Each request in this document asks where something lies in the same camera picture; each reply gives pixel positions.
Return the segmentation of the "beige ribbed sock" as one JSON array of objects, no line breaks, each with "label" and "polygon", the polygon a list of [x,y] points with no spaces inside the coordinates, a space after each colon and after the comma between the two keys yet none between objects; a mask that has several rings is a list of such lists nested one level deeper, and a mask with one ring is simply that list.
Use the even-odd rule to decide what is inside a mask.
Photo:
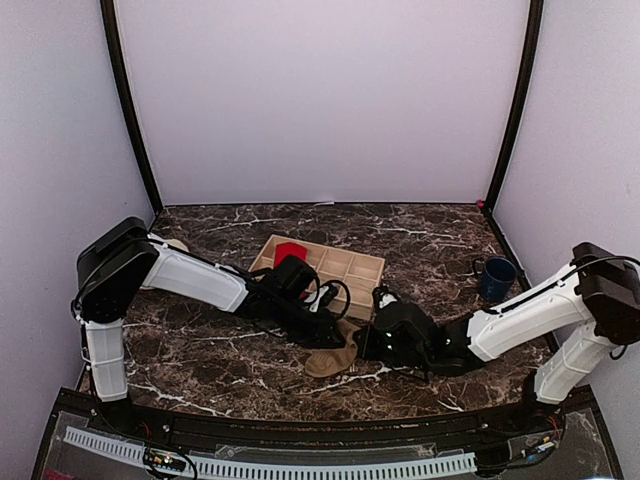
[{"label": "beige ribbed sock", "polygon": [[307,358],[304,371],[313,378],[326,378],[347,370],[356,360],[358,346],[354,335],[361,330],[348,320],[340,319],[337,330],[345,340],[345,345],[336,349],[313,350]]}]

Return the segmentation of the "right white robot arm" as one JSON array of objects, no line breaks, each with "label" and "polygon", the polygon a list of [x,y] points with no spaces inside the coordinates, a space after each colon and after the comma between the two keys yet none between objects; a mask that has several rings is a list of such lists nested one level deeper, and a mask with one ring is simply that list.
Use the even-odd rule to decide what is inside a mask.
[{"label": "right white robot arm", "polygon": [[639,340],[639,262],[592,243],[573,249],[554,276],[499,305],[439,326],[417,304],[387,287],[373,292],[374,319],[354,336],[359,357],[424,375],[462,376],[503,353],[568,325],[559,350],[531,374],[524,401],[510,413],[521,434],[534,432],[549,405],[570,391],[619,347]]}]

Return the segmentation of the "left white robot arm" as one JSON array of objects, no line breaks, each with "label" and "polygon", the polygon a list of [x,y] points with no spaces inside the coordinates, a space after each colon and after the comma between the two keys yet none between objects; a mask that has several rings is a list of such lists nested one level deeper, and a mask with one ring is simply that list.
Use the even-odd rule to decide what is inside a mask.
[{"label": "left white robot arm", "polygon": [[130,406],[125,372],[124,319],[141,288],[168,291],[248,320],[270,320],[305,348],[338,348],[345,341],[328,304],[337,293],[305,261],[286,256],[254,272],[207,261],[150,233],[129,217],[81,252],[71,313],[84,331],[101,417],[120,436],[141,427]]}]

